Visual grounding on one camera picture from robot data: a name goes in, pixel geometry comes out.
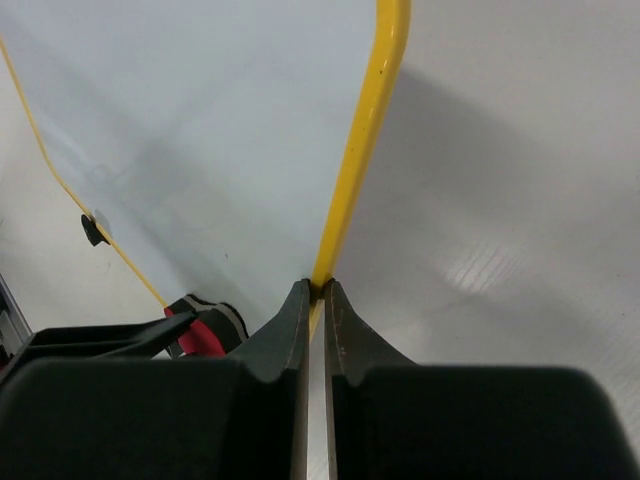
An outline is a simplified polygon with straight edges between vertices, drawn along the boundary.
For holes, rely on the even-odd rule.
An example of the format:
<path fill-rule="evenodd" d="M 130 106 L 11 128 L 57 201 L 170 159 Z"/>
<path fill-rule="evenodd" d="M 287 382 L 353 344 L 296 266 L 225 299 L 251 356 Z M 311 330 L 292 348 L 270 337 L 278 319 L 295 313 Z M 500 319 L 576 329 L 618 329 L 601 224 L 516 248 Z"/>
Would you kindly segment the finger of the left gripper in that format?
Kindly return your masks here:
<path fill-rule="evenodd" d="M 195 320 L 196 315 L 187 312 L 140 324 L 50 328 L 34 334 L 17 358 L 151 358 L 175 342 Z"/>

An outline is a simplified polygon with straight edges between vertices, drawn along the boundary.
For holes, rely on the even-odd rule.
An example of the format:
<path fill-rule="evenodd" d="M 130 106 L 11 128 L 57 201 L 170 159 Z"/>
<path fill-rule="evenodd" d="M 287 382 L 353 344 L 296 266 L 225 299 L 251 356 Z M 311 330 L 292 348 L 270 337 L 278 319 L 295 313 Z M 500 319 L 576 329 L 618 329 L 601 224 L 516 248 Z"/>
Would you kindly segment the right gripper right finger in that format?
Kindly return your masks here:
<path fill-rule="evenodd" d="M 327 282 L 323 299 L 329 477 L 376 479 L 378 405 L 366 377 L 382 367 L 416 363 L 357 314 L 339 281 Z"/>

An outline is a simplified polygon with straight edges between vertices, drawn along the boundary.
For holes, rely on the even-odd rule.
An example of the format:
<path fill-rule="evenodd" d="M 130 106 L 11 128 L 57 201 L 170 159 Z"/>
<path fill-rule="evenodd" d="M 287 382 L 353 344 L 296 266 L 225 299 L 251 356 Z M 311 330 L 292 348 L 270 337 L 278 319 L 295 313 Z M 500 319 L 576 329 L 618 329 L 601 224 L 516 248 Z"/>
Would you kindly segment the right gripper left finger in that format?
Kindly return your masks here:
<path fill-rule="evenodd" d="M 309 318 L 310 286 L 303 279 L 231 354 L 242 370 L 227 427 L 229 479 L 307 475 Z"/>

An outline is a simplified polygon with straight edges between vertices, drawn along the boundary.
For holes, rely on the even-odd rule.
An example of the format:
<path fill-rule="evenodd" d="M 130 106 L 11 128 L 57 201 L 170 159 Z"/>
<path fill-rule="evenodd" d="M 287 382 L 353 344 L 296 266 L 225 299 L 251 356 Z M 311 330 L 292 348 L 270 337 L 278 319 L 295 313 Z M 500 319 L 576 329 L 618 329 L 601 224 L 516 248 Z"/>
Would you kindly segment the red heart eraser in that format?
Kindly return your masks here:
<path fill-rule="evenodd" d="M 195 313 L 196 319 L 166 348 L 172 359 L 191 355 L 224 357 L 249 338 L 244 320 L 228 303 L 212 303 L 187 294 L 164 308 L 166 317 L 185 312 Z"/>

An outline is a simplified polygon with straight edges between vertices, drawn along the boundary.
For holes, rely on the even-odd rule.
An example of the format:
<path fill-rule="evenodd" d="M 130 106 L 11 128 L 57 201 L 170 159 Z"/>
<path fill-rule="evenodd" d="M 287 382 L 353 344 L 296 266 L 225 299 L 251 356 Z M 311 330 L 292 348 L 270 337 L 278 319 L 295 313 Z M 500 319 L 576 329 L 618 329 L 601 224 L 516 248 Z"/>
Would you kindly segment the yellow framed whiteboard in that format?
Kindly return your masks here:
<path fill-rule="evenodd" d="M 407 1 L 5 1 L 1 51 L 56 180 L 170 304 L 256 331 L 331 278 Z"/>

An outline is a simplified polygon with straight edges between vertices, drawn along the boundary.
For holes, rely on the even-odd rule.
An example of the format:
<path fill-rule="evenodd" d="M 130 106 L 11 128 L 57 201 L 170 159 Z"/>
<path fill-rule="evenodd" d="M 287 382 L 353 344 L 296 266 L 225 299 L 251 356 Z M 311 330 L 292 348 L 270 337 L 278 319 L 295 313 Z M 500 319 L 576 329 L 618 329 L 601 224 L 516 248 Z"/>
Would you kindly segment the left black board clip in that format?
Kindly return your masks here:
<path fill-rule="evenodd" d="M 93 247 L 102 243 L 110 245 L 109 239 L 104 235 L 107 231 L 107 227 L 100 225 L 94 217 L 82 214 L 81 225 L 87 240 Z"/>

